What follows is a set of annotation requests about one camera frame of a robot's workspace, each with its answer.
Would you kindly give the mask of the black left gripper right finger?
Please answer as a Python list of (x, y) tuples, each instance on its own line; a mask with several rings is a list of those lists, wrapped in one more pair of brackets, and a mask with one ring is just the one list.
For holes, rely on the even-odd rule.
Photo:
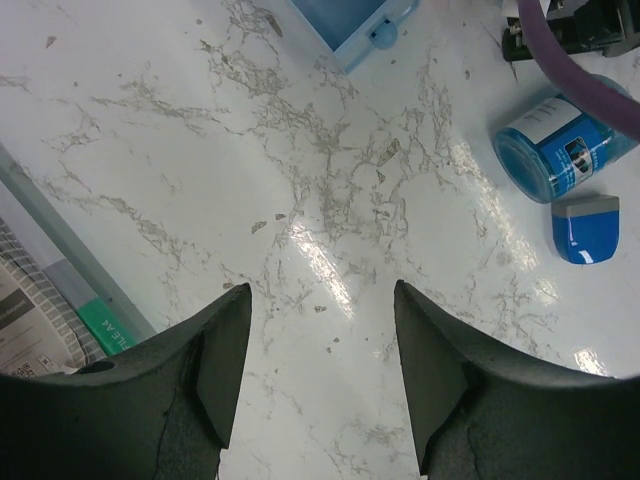
[(455, 318), (405, 281), (394, 319), (419, 472), (635, 479), (639, 381), (562, 367)]

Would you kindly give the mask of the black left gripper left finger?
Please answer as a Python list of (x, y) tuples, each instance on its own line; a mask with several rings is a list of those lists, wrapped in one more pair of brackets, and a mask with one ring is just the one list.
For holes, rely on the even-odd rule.
[(251, 328), (238, 285), (74, 374), (1, 379), (5, 479), (212, 479), (229, 447)]

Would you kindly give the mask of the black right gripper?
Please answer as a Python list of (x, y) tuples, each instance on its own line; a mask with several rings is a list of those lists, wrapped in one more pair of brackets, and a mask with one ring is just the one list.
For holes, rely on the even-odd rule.
[[(540, 6), (557, 42), (569, 55), (599, 52), (606, 58), (615, 58), (639, 47), (637, 1), (542, 1)], [(502, 14), (507, 20), (501, 41), (503, 58), (531, 60), (518, 3), (505, 1)]]

